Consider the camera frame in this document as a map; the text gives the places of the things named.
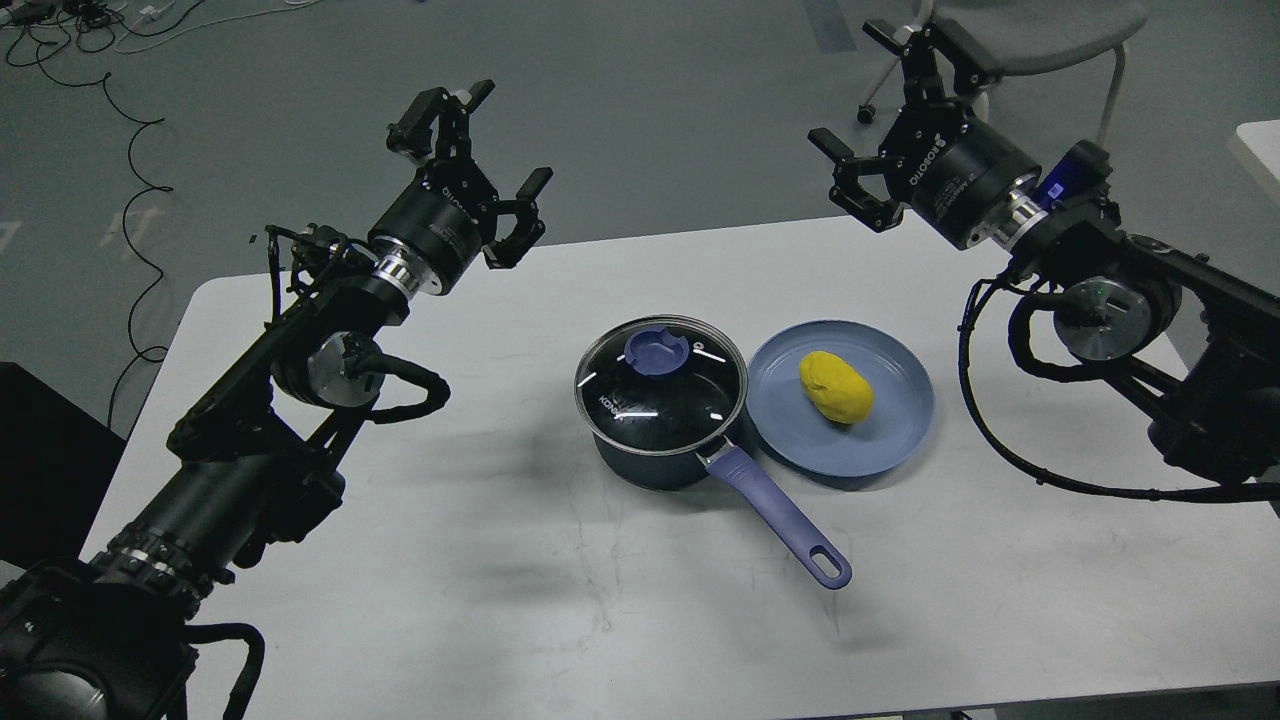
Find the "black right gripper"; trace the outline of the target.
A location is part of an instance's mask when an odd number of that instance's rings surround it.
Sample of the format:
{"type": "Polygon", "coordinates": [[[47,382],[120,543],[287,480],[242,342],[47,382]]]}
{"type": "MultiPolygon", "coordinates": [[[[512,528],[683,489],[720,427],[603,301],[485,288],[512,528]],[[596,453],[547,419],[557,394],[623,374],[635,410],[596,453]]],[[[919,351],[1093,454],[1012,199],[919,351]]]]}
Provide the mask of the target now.
{"type": "Polygon", "coordinates": [[[859,156],[831,129],[810,129],[809,142],[835,165],[829,201],[877,233],[901,224],[905,202],[956,249],[973,247],[979,224],[1009,191],[1042,174],[1039,163],[984,123],[986,90],[1001,78],[1001,65],[955,20],[895,27],[869,19],[861,31],[891,55],[865,91],[861,123],[876,119],[878,87],[900,69],[897,147],[859,156]],[[874,196],[861,183],[873,176],[897,182],[897,196],[874,196]]]}

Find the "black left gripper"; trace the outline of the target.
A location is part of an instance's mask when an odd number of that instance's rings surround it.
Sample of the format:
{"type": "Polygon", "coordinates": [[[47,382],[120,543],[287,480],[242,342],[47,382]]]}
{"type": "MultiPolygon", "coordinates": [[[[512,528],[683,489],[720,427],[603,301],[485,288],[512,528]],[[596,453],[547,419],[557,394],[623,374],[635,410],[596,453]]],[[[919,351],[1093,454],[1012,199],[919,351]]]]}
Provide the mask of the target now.
{"type": "Polygon", "coordinates": [[[449,293],[480,249],[489,269],[515,269],[545,234],[538,196],[554,170],[535,168],[516,195],[503,200],[474,159],[470,118],[495,86],[481,79],[463,94],[424,90],[387,127],[388,150],[408,159],[416,172],[367,238],[413,251],[417,292],[449,293]],[[515,224],[498,238],[502,217],[512,217],[515,224]]]}

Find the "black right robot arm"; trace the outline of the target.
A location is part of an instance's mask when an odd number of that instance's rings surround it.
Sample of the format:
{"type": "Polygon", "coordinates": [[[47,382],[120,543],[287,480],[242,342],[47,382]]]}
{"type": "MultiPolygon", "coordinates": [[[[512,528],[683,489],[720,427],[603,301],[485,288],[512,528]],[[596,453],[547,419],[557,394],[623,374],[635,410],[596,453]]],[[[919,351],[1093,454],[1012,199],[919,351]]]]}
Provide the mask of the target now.
{"type": "Polygon", "coordinates": [[[1110,156],[1076,142],[1042,172],[982,120],[977,94],[998,63],[956,23],[864,32],[902,70],[904,102],[872,156],[829,129],[808,135],[833,164],[829,199],[876,232],[913,210],[954,247],[989,241],[1006,268],[970,290],[957,327],[965,407],[989,447],[1036,482],[1082,495],[1184,503],[1277,502],[1277,299],[1155,238],[1123,228],[1110,156]],[[1041,468],[983,418],[970,379],[972,338],[998,292],[1018,301],[1007,346],[1024,373],[1057,383],[1100,380],[1149,419],[1147,436],[1192,489],[1097,486],[1041,468]]]}

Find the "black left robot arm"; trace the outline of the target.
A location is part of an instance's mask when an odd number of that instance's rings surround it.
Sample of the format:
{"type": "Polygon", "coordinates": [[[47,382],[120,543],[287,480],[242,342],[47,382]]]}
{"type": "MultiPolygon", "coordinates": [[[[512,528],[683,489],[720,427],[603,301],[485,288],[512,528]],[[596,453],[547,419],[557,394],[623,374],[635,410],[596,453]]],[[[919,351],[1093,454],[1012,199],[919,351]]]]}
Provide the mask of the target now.
{"type": "Polygon", "coordinates": [[[3,588],[5,719],[184,719],[198,647],[225,641],[246,656],[221,715],[246,715],[266,642],[248,623],[197,624],[201,603],[340,506],[339,465],[365,425],[448,402],[447,380],[378,332],[475,259],[511,269],[544,236],[552,169],[503,199],[474,158],[470,122],[494,87],[425,90],[388,127],[415,173],[365,236],[265,228],[270,319],[173,427],[178,471],[88,562],[45,561],[3,588]]]}

